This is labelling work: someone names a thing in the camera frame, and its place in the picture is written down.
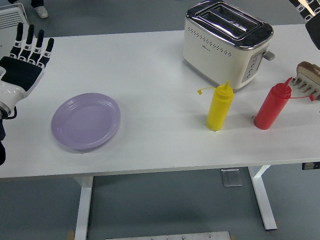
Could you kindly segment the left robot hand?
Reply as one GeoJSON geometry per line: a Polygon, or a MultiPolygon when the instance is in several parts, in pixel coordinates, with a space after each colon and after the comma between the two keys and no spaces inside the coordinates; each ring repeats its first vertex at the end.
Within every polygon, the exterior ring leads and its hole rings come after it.
{"type": "Polygon", "coordinates": [[[48,64],[54,47],[54,39],[49,38],[43,49],[44,31],[41,29],[34,41],[34,26],[30,25],[26,41],[23,42],[24,25],[17,25],[14,45],[8,56],[0,59],[0,110],[9,116],[16,104],[34,90],[48,64]]]}

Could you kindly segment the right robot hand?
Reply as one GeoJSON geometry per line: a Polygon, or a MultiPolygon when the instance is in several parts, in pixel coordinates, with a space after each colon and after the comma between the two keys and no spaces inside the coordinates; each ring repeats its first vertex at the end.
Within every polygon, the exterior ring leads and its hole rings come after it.
{"type": "Polygon", "coordinates": [[[305,28],[315,45],[320,49],[320,1],[290,0],[289,1],[305,21],[305,28]]]}

